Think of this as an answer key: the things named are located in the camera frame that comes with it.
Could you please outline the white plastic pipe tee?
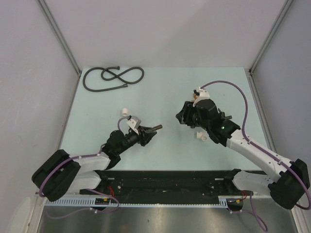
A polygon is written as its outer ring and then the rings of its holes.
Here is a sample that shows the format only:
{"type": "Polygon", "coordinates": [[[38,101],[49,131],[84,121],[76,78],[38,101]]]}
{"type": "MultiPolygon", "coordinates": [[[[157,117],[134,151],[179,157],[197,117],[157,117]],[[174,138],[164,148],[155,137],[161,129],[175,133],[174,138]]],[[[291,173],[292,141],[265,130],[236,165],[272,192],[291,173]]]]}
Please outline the white plastic pipe tee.
{"type": "Polygon", "coordinates": [[[207,132],[196,132],[195,133],[196,139],[200,139],[202,141],[207,141],[208,140],[208,134],[207,132]]]}

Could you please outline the brushed steel water faucet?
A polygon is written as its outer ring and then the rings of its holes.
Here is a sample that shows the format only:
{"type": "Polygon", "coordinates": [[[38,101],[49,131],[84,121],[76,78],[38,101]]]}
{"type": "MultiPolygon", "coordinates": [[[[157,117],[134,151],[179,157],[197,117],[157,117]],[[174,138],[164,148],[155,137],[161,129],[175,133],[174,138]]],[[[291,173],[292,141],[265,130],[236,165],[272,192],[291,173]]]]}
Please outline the brushed steel water faucet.
{"type": "Polygon", "coordinates": [[[154,126],[152,128],[149,128],[147,131],[154,132],[154,131],[160,130],[162,128],[163,128],[163,126],[160,124],[160,125],[154,126]]]}

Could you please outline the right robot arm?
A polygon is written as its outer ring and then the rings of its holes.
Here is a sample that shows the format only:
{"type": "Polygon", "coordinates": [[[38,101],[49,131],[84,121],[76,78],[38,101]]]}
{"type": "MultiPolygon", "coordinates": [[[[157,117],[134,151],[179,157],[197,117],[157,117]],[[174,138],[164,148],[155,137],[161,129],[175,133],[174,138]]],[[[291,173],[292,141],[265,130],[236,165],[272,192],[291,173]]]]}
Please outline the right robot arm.
{"type": "Polygon", "coordinates": [[[232,170],[224,182],[228,194],[253,191],[270,196],[279,206],[291,210],[310,187],[305,162],[300,159],[292,161],[259,145],[230,117],[225,117],[212,100],[186,101],[176,118],[180,124],[202,128],[214,143],[243,155],[264,172],[232,170]]]}

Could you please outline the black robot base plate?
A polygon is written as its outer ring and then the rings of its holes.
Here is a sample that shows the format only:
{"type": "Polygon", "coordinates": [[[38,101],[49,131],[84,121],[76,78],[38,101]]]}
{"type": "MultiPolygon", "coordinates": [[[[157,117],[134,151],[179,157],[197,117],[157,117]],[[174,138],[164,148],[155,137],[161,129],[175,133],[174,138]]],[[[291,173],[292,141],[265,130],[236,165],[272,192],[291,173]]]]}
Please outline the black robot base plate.
{"type": "Polygon", "coordinates": [[[219,196],[244,199],[250,191],[236,188],[230,171],[98,171],[95,191],[112,194],[120,203],[200,204],[219,196]]]}

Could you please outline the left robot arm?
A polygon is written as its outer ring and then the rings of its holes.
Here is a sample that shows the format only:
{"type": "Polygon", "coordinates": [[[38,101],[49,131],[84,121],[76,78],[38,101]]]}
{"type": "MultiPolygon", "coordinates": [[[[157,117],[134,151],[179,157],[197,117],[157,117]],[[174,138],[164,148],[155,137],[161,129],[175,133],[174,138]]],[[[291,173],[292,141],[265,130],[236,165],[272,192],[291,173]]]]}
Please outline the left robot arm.
{"type": "Polygon", "coordinates": [[[72,155],[59,149],[37,169],[31,180],[39,189],[39,195],[49,201],[83,189],[102,194],[107,190],[107,181],[98,171],[113,168],[121,161],[121,154],[132,146],[146,146],[161,128],[162,125],[139,126],[129,129],[127,134],[115,130],[95,154],[72,155]]]}

